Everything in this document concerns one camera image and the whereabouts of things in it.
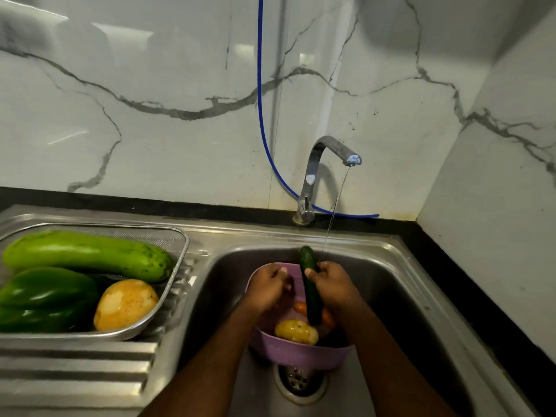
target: blue tube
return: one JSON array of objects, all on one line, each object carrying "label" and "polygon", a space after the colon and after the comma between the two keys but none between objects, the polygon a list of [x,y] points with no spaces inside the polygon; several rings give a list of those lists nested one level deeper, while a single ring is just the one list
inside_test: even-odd
[{"label": "blue tube", "polygon": [[[293,191],[293,189],[288,186],[288,184],[284,181],[284,179],[282,178],[282,176],[280,175],[280,173],[278,172],[278,169],[276,168],[276,165],[274,164],[274,161],[272,160],[272,156],[270,155],[270,151],[268,150],[268,144],[266,142],[266,134],[265,134],[265,125],[262,121],[262,76],[261,76],[261,69],[262,69],[262,4],[263,4],[263,0],[259,0],[259,23],[258,23],[258,27],[257,27],[257,100],[258,100],[258,107],[259,107],[259,124],[261,126],[261,137],[262,137],[262,144],[265,147],[265,152],[266,152],[266,157],[268,158],[268,162],[270,162],[270,166],[272,167],[272,170],[274,171],[274,174],[276,175],[276,178],[280,181],[280,184],[282,184],[282,186],[289,191],[289,193],[294,196],[295,198],[298,198],[299,195]],[[323,212],[323,213],[327,213],[329,215],[332,214],[331,211],[326,210],[326,209],[322,209],[319,208],[318,206],[313,205],[313,208],[316,211],[319,212]],[[348,217],[348,218],[377,218],[379,216],[378,213],[375,213],[373,215],[350,215],[348,213],[336,213],[336,216],[343,216],[343,217]]]}]

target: faucet spout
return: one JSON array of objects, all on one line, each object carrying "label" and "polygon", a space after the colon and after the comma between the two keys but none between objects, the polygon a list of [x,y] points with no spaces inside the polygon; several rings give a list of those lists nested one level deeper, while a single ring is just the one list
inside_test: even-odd
[{"label": "faucet spout", "polygon": [[342,160],[344,165],[352,167],[361,163],[361,157],[332,136],[323,136],[316,141],[309,154],[309,162],[305,171],[305,180],[299,199],[297,199],[297,212],[294,223],[297,225],[308,225],[315,219],[315,211],[312,207],[312,194],[315,188],[316,173],[319,170],[320,159],[324,149],[329,148]]}]

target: pink plastic basket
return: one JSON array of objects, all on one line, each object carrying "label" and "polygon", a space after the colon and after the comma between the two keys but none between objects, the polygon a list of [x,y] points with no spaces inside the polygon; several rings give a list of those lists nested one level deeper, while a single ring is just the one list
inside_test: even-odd
[{"label": "pink plastic basket", "polygon": [[[294,302],[305,301],[301,268],[296,264],[282,262],[277,262],[276,264],[288,269],[288,274],[293,278],[292,290],[290,293],[282,295],[278,308],[267,312],[261,317],[257,327],[253,329],[250,345],[262,357],[278,364],[296,366],[304,370],[331,370],[338,367],[342,364],[348,353],[353,350],[354,345],[340,348],[305,345],[270,335],[274,333],[276,324],[282,320],[301,319],[307,322],[303,315],[292,309]],[[249,287],[251,278],[253,278],[253,275],[259,269],[253,272],[247,282],[247,287]]]}]

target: drain strainer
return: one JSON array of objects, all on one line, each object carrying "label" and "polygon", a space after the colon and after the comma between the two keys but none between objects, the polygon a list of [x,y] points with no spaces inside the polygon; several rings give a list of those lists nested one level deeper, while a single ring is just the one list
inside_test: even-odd
[{"label": "drain strainer", "polygon": [[318,370],[306,371],[293,366],[272,365],[278,390],[298,405],[309,405],[321,399],[328,387],[328,375]]}]

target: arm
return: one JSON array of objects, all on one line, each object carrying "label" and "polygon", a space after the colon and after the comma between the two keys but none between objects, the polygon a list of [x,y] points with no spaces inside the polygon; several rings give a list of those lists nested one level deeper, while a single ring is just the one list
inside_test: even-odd
[{"label": "arm", "polygon": [[251,279],[247,293],[205,346],[144,409],[142,417],[224,417],[241,355],[261,314],[291,285],[285,268],[272,264]]},{"label": "arm", "polygon": [[455,417],[359,295],[342,266],[306,270],[324,304],[355,344],[377,417]]}]

